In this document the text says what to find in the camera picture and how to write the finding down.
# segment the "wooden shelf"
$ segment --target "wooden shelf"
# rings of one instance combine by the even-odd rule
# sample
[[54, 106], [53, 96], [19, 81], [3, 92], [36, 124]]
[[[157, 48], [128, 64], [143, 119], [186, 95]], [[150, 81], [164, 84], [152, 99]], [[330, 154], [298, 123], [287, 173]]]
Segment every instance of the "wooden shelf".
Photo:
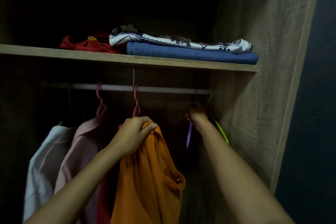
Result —
[[143, 57], [123, 54], [109, 54], [100, 52], [82, 52], [70, 51], [62, 49], [27, 47], [20, 45], [0, 44], [1, 54], [25, 55], [36, 57], [49, 57], [60, 59], [79, 59], [79, 60], [94, 60], [103, 62], [116, 62], [131, 65], [155, 65], [165, 67], [180, 67], [180, 68], [196, 68], [196, 69], [213, 69], [213, 70], [235, 70], [235, 71], [251, 71], [258, 72], [258, 65], [244, 65], [221, 62], [208, 62], [183, 59], [167, 59], [156, 57]]

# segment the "black and white patterned cloth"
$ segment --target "black and white patterned cloth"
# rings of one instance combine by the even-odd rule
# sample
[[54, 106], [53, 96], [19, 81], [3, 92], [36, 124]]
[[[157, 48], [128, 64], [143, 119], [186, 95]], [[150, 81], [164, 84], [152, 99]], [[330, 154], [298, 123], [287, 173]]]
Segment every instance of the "black and white patterned cloth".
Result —
[[226, 51], [234, 54], [249, 53], [252, 52], [253, 45], [249, 42], [239, 39], [232, 43], [217, 43], [217, 44], [204, 44], [193, 43], [190, 39], [180, 36], [151, 36], [147, 35], [132, 24], [128, 26], [123, 25], [112, 30], [110, 34], [110, 45], [124, 44], [129, 41], [132, 42], [144, 42], [155, 45], [183, 47], [197, 50], [207, 51]]

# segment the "blue folded cloth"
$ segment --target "blue folded cloth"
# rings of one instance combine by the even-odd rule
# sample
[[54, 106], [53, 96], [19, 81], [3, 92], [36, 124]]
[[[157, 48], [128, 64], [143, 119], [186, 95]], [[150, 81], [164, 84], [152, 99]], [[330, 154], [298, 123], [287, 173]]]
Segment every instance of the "blue folded cloth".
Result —
[[127, 54], [146, 57], [214, 61], [247, 65], [255, 65], [259, 58], [259, 56], [254, 52], [233, 54], [225, 51], [205, 51], [139, 42], [128, 42]]

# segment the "hand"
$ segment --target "hand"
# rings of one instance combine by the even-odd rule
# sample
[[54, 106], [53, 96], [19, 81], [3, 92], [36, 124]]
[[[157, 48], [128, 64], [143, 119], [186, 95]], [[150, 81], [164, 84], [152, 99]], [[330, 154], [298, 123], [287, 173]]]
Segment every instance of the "hand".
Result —
[[[146, 122], [150, 124], [142, 129], [143, 124]], [[144, 138], [157, 127], [157, 124], [147, 116], [126, 119], [109, 146], [118, 147], [121, 157], [133, 154], [139, 148]]]
[[188, 121], [191, 121], [193, 125], [196, 125], [198, 131], [199, 124], [204, 120], [208, 120], [206, 108], [198, 102], [195, 103], [195, 106], [189, 108], [189, 112], [185, 116]]

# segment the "dark blue wall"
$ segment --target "dark blue wall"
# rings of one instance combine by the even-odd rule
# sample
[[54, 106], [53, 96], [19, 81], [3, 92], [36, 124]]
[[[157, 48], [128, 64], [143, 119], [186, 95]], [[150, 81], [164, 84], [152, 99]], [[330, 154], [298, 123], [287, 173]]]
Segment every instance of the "dark blue wall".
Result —
[[317, 0], [277, 199], [300, 223], [336, 223], [336, 0]]

